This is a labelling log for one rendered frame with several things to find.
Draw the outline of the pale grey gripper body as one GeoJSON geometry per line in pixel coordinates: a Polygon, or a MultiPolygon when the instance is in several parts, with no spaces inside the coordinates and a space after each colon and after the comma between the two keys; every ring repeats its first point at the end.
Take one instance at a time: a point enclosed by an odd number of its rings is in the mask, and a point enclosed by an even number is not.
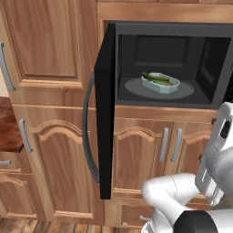
{"type": "Polygon", "coordinates": [[[201,158],[195,178],[196,187],[211,207],[216,206],[228,191],[223,168],[227,153],[227,150],[207,150],[201,158]]]}

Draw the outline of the arched wooden cupboard door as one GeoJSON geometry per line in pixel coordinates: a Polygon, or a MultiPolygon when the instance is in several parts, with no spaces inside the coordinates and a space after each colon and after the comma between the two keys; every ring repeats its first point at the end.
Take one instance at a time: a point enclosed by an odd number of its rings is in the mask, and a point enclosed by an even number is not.
{"type": "Polygon", "coordinates": [[[46,219],[31,174],[0,172],[0,215],[3,218],[46,219]]]}
{"type": "Polygon", "coordinates": [[[178,122],[173,125],[171,138],[168,143],[165,175],[198,172],[199,156],[204,153],[210,138],[213,125],[211,123],[178,122]],[[177,128],[182,128],[183,134],[175,163],[171,162],[177,128]]]}
{"type": "Polygon", "coordinates": [[[143,183],[163,175],[172,128],[172,121],[115,118],[113,198],[142,198],[143,183]],[[165,127],[169,128],[167,150],[159,162],[165,127]]]}
{"type": "Polygon", "coordinates": [[[14,104],[46,219],[102,225],[104,201],[86,162],[82,109],[14,104]]]}

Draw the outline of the white tupperware container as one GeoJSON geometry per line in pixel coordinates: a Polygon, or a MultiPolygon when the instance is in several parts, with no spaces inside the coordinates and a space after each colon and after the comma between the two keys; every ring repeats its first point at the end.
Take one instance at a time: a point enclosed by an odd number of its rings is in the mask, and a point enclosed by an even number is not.
{"type": "Polygon", "coordinates": [[[152,89],[156,92],[158,92],[159,94],[170,94],[173,93],[175,91],[178,90],[178,87],[180,85],[180,81],[174,77],[162,74],[162,73],[149,73],[152,76],[165,76],[168,77],[169,80],[173,83],[173,86],[164,86],[164,85],[160,85],[158,83],[153,83],[151,81],[146,80],[144,77],[142,77],[141,75],[141,79],[142,79],[142,85],[145,87],[148,87],[149,89],[152,89]]]}

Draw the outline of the fish and squash meal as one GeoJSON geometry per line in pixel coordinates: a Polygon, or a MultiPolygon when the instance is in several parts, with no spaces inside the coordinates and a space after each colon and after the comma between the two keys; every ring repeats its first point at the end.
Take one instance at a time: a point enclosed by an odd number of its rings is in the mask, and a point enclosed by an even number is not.
{"type": "Polygon", "coordinates": [[[142,77],[153,83],[158,83],[164,86],[173,86],[173,83],[169,80],[168,77],[165,76],[152,76],[149,73],[143,72],[142,77]]]}

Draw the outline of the grey round microwave turntable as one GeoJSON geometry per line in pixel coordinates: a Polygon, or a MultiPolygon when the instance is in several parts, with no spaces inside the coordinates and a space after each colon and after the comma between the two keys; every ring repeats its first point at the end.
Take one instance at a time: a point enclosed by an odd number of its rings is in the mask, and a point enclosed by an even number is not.
{"type": "Polygon", "coordinates": [[[164,100],[181,99],[184,97],[191,96],[195,92],[195,89],[192,85],[185,82],[181,82],[180,85],[177,87],[177,90],[175,90],[174,92],[168,94],[159,93],[156,90],[144,86],[141,78],[135,78],[127,81],[125,83],[125,88],[129,92],[137,96],[164,100]]]}

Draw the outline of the black microwave door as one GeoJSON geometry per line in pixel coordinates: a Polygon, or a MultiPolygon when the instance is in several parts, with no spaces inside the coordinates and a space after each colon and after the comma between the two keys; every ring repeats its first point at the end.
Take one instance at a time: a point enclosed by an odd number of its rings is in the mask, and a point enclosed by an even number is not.
{"type": "Polygon", "coordinates": [[[109,23],[95,65],[96,129],[100,198],[111,198],[115,117],[116,25],[109,23]]]}

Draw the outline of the black microwave oven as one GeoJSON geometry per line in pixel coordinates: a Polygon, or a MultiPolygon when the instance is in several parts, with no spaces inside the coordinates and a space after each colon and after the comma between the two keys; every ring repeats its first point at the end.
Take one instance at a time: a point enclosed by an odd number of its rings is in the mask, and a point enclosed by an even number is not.
{"type": "Polygon", "coordinates": [[[233,25],[116,23],[116,103],[217,109],[233,79],[233,25]],[[192,85],[181,99],[137,96],[125,83],[143,72],[162,73],[192,85]]]}

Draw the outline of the tall wooden cupboard door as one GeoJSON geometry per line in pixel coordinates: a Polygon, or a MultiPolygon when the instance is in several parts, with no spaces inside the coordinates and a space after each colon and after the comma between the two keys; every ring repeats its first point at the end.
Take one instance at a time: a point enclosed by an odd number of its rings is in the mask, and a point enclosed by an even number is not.
{"type": "Polygon", "coordinates": [[[96,0],[0,0],[14,104],[82,106],[98,51],[96,0]]]}

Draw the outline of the wooden drawer front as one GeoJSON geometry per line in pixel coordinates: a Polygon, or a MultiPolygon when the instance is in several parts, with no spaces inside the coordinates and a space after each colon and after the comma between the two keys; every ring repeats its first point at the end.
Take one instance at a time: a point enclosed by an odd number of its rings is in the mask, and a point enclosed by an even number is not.
{"type": "Polygon", "coordinates": [[[151,218],[153,208],[150,206],[139,206],[135,204],[116,204],[116,222],[118,227],[143,227],[145,220],[140,220],[140,215],[145,218],[151,218]]]}
{"type": "Polygon", "coordinates": [[[11,160],[10,165],[0,165],[0,172],[13,172],[31,174],[32,170],[26,156],[26,152],[22,150],[16,152],[0,152],[0,161],[11,160]]]}

